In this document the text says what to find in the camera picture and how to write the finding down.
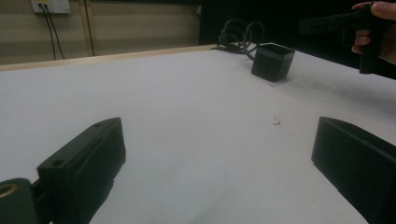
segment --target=dark background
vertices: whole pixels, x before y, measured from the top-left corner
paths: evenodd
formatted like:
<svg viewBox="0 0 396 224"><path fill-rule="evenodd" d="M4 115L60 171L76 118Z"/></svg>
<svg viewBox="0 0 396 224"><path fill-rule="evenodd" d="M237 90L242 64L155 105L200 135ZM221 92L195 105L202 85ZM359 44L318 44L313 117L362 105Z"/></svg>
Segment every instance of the dark background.
<svg viewBox="0 0 396 224"><path fill-rule="evenodd" d="M299 51L346 66L359 68L360 55L342 48L337 33L300 36L299 20L331 16L348 11L364 2L312 0L206 0L202 2L200 45L215 44L225 22L238 18L248 23L260 21L265 26L265 42ZM379 60L378 74L396 79L396 66Z"/></svg>

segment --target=black plastic housing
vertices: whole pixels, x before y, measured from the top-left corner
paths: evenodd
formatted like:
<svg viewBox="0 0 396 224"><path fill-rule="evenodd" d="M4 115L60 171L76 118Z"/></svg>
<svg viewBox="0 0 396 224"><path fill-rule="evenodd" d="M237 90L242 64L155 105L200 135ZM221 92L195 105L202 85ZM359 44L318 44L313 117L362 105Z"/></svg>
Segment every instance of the black plastic housing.
<svg viewBox="0 0 396 224"><path fill-rule="evenodd" d="M286 78L294 50L275 44L262 44L256 50L251 74L271 82Z"/></svg>
<svg viewBox="0 0 396 224"><path fill-rule="evenodd" d="M320 118L312 161L369 223L396 223L394 145L350 123Z"/></svg>
<svg viewBox="0 0 396 224"><path fill-rule="evenodd" d="M98 122L40 164L33 185L0 183L0 223L88 224L124 163L120 118Z"/></svg>

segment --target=black device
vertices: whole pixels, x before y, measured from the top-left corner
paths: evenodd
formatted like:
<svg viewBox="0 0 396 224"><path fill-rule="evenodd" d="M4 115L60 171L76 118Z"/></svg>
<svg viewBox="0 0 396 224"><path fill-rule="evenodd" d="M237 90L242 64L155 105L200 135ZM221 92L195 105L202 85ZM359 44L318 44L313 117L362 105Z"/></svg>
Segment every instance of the black device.
<svg viewBox="0 0 396 224"><path fill-rule="evenodd" d="M396 223L394 145L353 124L322 117L312 161L368 223Z"/></svg>
<svg viewBox="0 0 396 224"><path fill-rule="evenodd" d="M275 44L261 44L256 50L251 74L271 82L286 78L294 50Z"/></svg>
<svg viewBox="0 0 396 224"><path fill-rule="evenodd" d="M360 62L361 74L374 74L382 36L389 27L389 21L379 19L371 13L371 5L350 10L347 13L329 17L301 20L300 35L315 35L328 32L342 32L341 42L344 47L350 47L355 42L356 31L371 30L371 43L363 46Z"/></svg>
<svg viewBox="0 0 396 224"><path fill-rule="evenodd" d="M124 163L120 118L95 123L43 161L33 185L0 183L0 223L88 224Z"/></svg>

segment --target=human hand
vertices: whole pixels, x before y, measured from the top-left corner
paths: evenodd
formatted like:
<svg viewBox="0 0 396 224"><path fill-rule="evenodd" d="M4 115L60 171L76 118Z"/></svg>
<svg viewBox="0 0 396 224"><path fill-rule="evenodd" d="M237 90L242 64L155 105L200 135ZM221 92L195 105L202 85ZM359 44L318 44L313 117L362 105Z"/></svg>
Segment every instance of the human hand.
<svg viewBox="0 0 396 224"><path fill-rule="evenodd" d="M372 2L359 3L353 6L352 9L357 9L370 4L372 4ZM371 12L378 18L396 21L395 3L375 2L371 6ZM361 53L361 47L371 42L370 33L371 30L361 30L356 32L355 45L352 47L353 52ZM396 64L396 23L392 24L385 31L378 57L389 63Z"/></svg>

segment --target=black box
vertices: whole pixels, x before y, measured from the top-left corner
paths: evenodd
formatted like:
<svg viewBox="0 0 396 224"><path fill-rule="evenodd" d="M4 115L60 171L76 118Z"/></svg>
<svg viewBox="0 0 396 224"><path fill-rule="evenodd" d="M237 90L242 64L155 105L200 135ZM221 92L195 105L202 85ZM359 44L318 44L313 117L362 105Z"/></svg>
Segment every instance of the black box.
<svg viewBox="0 0 396 224"><path fill-rule="evenodd" d="M275 44L262 44L256 50L251 74L276 82L286 78L294 50Z"/></svg>

